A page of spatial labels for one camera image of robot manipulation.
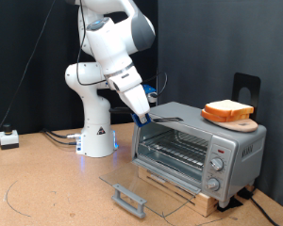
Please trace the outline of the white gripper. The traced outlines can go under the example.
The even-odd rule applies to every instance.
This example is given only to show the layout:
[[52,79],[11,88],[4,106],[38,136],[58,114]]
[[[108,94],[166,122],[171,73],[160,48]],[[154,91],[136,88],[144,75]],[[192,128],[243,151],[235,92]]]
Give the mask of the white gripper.
[[108,75],[108,84],[116,90],[121,100],[140,118],[141,123],[146,123],[146,114],[150,110],[145,91],[142,87],[142,78],[133,64]]

